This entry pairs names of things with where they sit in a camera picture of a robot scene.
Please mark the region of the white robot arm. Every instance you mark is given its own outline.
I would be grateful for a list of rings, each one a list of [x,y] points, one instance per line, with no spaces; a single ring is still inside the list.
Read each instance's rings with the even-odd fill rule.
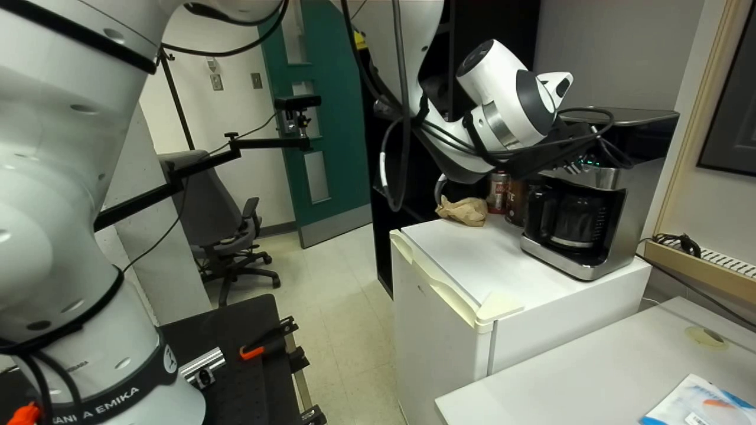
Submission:
[[[98,242],[161,198],[112,192],[182,10],[263,25],[284,0],[0,0],[0,336],[39,425],[203,425],[209,402]]]

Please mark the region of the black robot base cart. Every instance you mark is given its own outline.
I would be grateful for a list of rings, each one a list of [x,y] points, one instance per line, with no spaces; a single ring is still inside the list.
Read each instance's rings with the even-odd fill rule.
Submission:
[[[273,295],[261,295],[222,310],[196,314],[161,326],[161,337],[177,360],[177,388],[154,388],[154,392],[124,411],[126,425],[326,425],[326,415],[317,404],[297,402],[296,379],[310,367],[303,347],[286,337],[286,349],[265,360],[242,361],[239,347],[254,343],[274,329],[284,316],[276,313]],[[112,368],[92,368],[99,375],[114,375],[126,385],[128,374],[138,374],[138,365],[126,368],[117,360],[130,360],[134,349],[156,349],[154,341],[134,343],[128,330],[114,334],[112,341],[73,347],[73,361],[112,360]],[[22,371],[8,371],[0,379],[0,419],[3,425],[41,425],[41,402],[34,385]],[[92,425],[117,425],[118,421],[87,419]]]

